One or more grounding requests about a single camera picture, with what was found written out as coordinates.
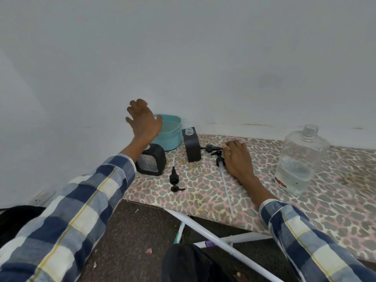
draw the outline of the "yellow stripe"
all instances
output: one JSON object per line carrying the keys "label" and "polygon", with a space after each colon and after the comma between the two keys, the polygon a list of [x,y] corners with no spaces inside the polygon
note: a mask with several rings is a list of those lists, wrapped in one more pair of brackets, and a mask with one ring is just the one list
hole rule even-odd
{"label": "yellow stripe", "polygon": [[296,234],[293,230],[293,228],[289,225],[288,223],[288,220],[286,220],[286,217],[285,217],[285,214],[283,212],[281,212],[283,218],[284,218],[284,221],[285,221],[285,224],[286,226],[289,228],[290,232],[294,235],[295,239],[299,242],[299,244],[309,253],[309,255],[311,256],[311,258],[313,259],[313,261],[315,261],[315,263],[318,265],[318,267],[322,270],[322,272],[325,273],[326,277],[330,280],[330,281],[334,281],[333,278],[331,277],[331,275],[326,271],[326,269],[320,264],[320,262],[315,258],[314,254],[303,244],[303,242],[299,239],[299,236],[298,234]]}
{"label": "yellow stripe", "polygon": [[94,199],[94,197],[96,196],[96,194],[99,192],[99,190],[101,189],[101,187],[111,178],[111,176],[115,173],[115,171],[117,170],[118,167],[115,167],[114,170],[111,172],[111,174],[98,186],[98,188],[96,189],[96,191],[94,192],[94,194],[92,194],[92,196],[89,198],[89,200],[84,204],[83,208],[77,213],[77,215],[73,218],[73,220],[71,220],[68,224],[68,227],[67,229],[63,232],[63,234],[61,235],[61,237],[59,238],[59,240],[57,241],[57,243],[54,245],[53,249],[50,251],[50,253],[42,260],[42,262],[37,266],[37,271],[36,273],[33,275],[33,277],[29,278],[28,281],[29,282],[34,282],[38,276],[40,275],[40,273],[42,272],[43,270],[43,267],[46,265],[47,261],[51,258],[51,256],[53,256],[55,254],[55,252],[57,251],[58,247],[60,246],[60,243],[62,242],[62,240],[64,239],[65,235],[69,232],[69,230],[72,228],[72,225],[77,219],[78,217],[82,214],[82,212],[86,209],[86,207],[90,204],[90,202],[92,201],[92,199]]}

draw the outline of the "threaded bottle neck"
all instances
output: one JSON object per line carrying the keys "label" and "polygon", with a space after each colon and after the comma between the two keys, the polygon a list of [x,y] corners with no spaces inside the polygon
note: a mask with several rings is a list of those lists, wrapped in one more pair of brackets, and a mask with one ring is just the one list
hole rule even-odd
{"label": "threaded bottle neck", "polygon": [[302,132],[300,133],[300,138],[304,141],[315,141],[317,137],[318,126],[316,125],[305,125]]}

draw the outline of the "hand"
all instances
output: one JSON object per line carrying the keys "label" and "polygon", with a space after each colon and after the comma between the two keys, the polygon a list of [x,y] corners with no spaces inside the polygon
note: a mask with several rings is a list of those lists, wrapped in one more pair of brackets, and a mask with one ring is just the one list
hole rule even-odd
{"label": "hand", "polygon": [[252,158],[243,142],[229,141],[223,145],[224,162],[228,172],[240,182],[247,177],[254,177]]}
{"label": "hand", "polygon": [[148,145],[161,132],[162,116],[158,115],[155,119],[147,103],[142,99],[130,101],[129,104],[127,111],[133,119],[129,117],[125,119],[133,129],[134,141]]}

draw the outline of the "leopard print tablecloth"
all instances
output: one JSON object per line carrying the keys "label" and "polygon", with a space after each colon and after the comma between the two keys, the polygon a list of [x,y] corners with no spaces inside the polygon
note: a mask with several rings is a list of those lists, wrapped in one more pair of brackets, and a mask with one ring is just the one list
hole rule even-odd
{"label": "leopard print tablecloth", "polygon": [[[308,190],[294,197],[272,179],[281,141],[214,135],[199,135],[199,139],[201,146],[220,146],[235,139],[246,142],[255,175],[270,192],[302,209],[318,229],[357,258],[376,262],[376,150],[331,147]],[[202,155],[201,161],[188,163],[182,142],[174,151],[166,152],[162,176],[137,174],[124,198],[269,234],[247,192],[226,171],[235,219],[231,217],[216,156],[204,150]],[[186,188],[178,193],[170,191],[169,183],[174,156],[178,185]]]}

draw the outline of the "plaid shirt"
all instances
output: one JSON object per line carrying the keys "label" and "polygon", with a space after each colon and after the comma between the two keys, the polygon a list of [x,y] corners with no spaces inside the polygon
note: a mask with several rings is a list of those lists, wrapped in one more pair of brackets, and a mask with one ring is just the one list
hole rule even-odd
{"label": "plaid shirt", "polygon": [[[118,154],[93,174],[71,181],[0,249],[0,282],[77,280],[134,177],[133,161]],[[260,213],[303,281],[376,281],[376,273],[315,229],[292,205],[267,200]]]}

